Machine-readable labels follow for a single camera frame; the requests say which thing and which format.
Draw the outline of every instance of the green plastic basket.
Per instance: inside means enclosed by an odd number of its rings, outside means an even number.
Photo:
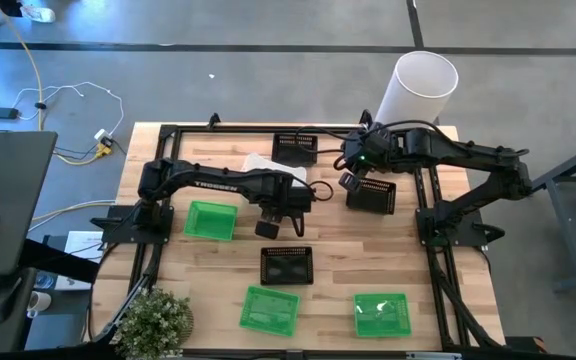
[[[274,335],[293,336],[298,308],[298,295],[250,286],[239,326]]]
[[[355,295],[355,329],[361,337],[410,336],[406,295]]]
[[[193,201],[188,209],[184,234],[231,241],[236,220],[236,206]]]

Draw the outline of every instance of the concrete floor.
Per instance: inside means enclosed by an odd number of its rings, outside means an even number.
[[[413,45],[405,0],[126,0],[46,1],[53,25],[16,20],[28,41],[121,43]],[[429,46],[576,48],[576,1],[417,0]],[[14,41],[0,28],[0,41]],[[92,81],[123,97],[126,118],[116,133],[128,145],[135,121],[342,122],[376,111],[399,54],[176,53],[35,51],[45,85]],[[462,140],[529,148],[536,177],[576,152],[576,57],[449,56],[460,85],[441,115]],[[26,55],[0,50],[0,106],[35,87]],[[116,100],[84,88],[55,97],[46,128],[59,144],[87,149],[99,128],[119,116]],[[19,106],[31,111],[32,97]],[[0,121],[0,129],[35,129],[35,122]],[[113,155],[85,167],[53,161],[37,213],[116,194],[124,159]],[[485,179],[470,174],[471,185]],[[93,230],[105,210],[61,216],[31,233]],[[569,260],[545,193],[498,202],[484,219],[506,229],[491,246],[493,280],[506,335],[541,336],[554,353],[576,355],[576,290],[554,294],[570,274]],[[28,346],[76,343],[80,318],[37,320]],[[54,334],[56,321],[72,336]]]

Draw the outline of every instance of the wooden tabletop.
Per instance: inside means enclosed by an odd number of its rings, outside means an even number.
[[[161,123],[136,123],[124,166],[117,200],[132,205],[144,162],[154,159]],[[452,126],[442,131],[457,139]],[[339,140],[319,137],[319,148],[338,148]],[[245,157],[256,152],[270,158],[272,134],[184,133],[180,159],[206,166],[239,170]],[[321,154],[308,168],[308,180],[333,185],[328,202],[315,202],[305,214],[306,232],[298,238],[284,221],[277,240],[254,235],[260,209],[237,195],[214,190],[184,188],[172,197],[175,207],[170,242],[164,247],[157,285],[179,297],[190,296],[195,329],[185,348],[307,349],[307,350],[439,350],[441,348],[428,262],[416,235],[414,211],[418,207],[413,177],[408,174],[370,174],[395,182],[394,215],[375,215],[346,208],[346,193],[337,184],[340,173],[331,164],[338,154]],[[427,172],[426,184],[429,184]],[[445,199],[469,190],[463,169],[439,166]],[[432,195],[427,194],[432,204]],[[192,200],[239,207],[233,241],[223,243],[183,234]],[[281,286],[301,296],[297,330],[293,337],[274,336],[239,327],[242,303],[249,285],[259,284],[262,247],[311,246],[314,285]],[[100,270],[93,295],[93,331],[109,321],[126,296],[134,245],[120,245]],[[149,259],[146,255],[144,267]],[[482,255],[456,248],[455,262],[465,303],[488,333],[503,343],[503,333],[488,268]],[[405,293],[412,336],[359,338],[355,334],[352,297],[358,293]],[[447,305],[451,334],[457,330],[452,307]]]

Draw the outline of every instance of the potted plant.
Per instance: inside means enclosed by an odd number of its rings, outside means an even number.
[[[179,350],[194,324],[188,300],[177,299],[159,288],[142,290],[119,324],[118,354],[151,360]]]

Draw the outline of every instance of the black plastic basket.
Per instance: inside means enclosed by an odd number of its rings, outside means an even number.
[[[261,285],[312,285],[312,248],[261,249]]]
[[[272,161],[288,166],[312,166],[317,163],[317,154],[305,151],[317,151],[316,136],[275,134],[272,141]]]
[[[360,179],[359,182],[359,191],[347,193],[346,206],[379,214],[395,213],[396,184],[374,179]]]

